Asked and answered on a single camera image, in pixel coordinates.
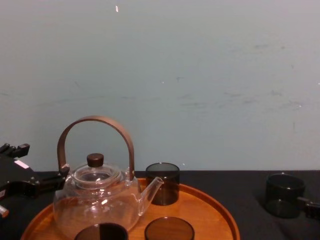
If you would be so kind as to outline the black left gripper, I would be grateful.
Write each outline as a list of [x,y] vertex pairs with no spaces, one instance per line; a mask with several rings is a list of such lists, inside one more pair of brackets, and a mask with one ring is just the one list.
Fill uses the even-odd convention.
[[5,143],[0,147],[0,198],[6,199],[15,195],[35,197],[62,190],[70,172],[68,165],[58,171],[36,171],[14,158],[27,156],[30,145],[13,146]]

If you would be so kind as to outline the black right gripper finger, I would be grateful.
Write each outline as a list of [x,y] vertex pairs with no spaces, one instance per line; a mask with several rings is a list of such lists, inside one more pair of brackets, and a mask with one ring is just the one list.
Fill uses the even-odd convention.
[[298,206],[305,216],[310,219],[320,220],[320,204],[305,197],[297,198]]

